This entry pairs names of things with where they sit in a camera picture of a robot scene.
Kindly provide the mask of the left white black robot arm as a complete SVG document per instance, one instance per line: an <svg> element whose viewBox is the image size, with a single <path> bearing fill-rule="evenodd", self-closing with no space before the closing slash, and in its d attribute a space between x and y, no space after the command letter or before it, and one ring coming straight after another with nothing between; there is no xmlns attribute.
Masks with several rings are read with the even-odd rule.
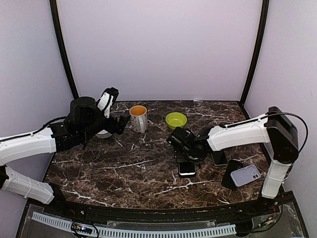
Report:
<svg viewBox="0 0 317 238"><path fill-rule="evenodd" d="M71 101L66 117L53 119L37 131L0 140L0 188L50 204L59 216L66 216L70 206L62 198L56 185L40 182L22 175L7 164L26 157L67 151L75 146L87 146L90 139L105 130L121 135L130 116L110 116L109 110L115 101L104 94L99 101L91 97L80 97Z"/></svg>

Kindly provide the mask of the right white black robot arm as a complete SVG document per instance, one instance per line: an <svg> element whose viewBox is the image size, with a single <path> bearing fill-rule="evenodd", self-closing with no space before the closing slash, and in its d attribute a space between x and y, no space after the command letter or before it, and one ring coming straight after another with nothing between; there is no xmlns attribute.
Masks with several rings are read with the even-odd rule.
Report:
<svg viewBox="0 0 317 238"><path fill-rule="evenodd" d="M289 116L290 113L284 113L278 107L270 107L267 113L258 117L207 127L198 135L176 127L166 141L183 154L185 161L193 163L203 161L208 154L214 155L235 146L271 144L273 158L262 186L261 198L253 203L253 211L263 215L272 207L271 199L278 195L287 174L304 148L299 145L298 130Z"/></svg>

